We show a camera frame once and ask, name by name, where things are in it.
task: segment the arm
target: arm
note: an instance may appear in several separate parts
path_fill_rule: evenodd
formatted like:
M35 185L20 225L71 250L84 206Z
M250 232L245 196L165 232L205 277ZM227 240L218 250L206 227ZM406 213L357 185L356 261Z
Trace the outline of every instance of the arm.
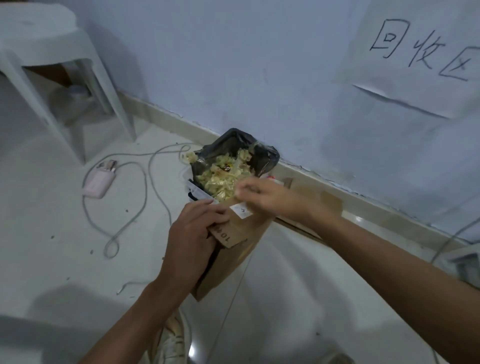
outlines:
M480 355L480 292L278 184L238 183L236 196L318 233L441 356Z
M225 222L221 205L202 200L187 204L168 233L158 277L137 302L98 341L80 363L137 363L155 333L180 306L206 269L215 247L207 227Z

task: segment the white plastic stool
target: white plastic stool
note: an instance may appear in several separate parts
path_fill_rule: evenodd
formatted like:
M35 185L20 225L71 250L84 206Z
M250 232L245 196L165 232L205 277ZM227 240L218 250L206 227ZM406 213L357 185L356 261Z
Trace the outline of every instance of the white plastic stool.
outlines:
M72 137L53 116L22 68L76 60L91 66L123 128L135 140L135 129L88 34L77 27L75 14L59 4L0 4L0 71L72 155L84 163L82 152L76 150Z

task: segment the left hand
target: left hand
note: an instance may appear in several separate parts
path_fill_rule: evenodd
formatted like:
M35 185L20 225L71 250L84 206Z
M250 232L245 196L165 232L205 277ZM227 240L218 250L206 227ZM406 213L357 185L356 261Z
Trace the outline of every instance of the left hand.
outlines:
M205 271L215 248L207 227L226 222L227 207L212 205L212 200L191 202L183 208L168 233L167 251L157 281L171 287L182 300Z

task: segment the hand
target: hand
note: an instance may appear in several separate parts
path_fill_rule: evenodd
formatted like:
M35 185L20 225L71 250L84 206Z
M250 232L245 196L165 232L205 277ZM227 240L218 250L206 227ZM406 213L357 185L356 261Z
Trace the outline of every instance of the hand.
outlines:
M167 251L156 279L167 285L183 300L205 271L215 248L213 236L207 238L207 227L228 221L226 207L200 200L185 205L168 232Z
M235 197L274 215L299 220L308 201L293 191L271 181L256 177L241 180L235 186Z

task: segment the baseboard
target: baseboard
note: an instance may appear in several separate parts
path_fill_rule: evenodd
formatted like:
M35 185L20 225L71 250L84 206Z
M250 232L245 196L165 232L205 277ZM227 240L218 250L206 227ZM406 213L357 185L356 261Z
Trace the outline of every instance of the baseboard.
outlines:
M171 133L181 135L200 145L210 144L219 136L219 134L185 120L179 115L163 110L158 106L149 104L126 93L120 92L120 99L128 113L151 122ZM279 178L291 177L304 183L314 184L339 197L343 201L344 210L349 213L433 250L438 250L442 244L450 238L450 235L443 231L426 226L371 198L344 190L333 185L328 180L301 168L280 162L274 168L273 174ZM468 243L464 240L455 239L449 244L445 251L463 248L466 245L468 245Z

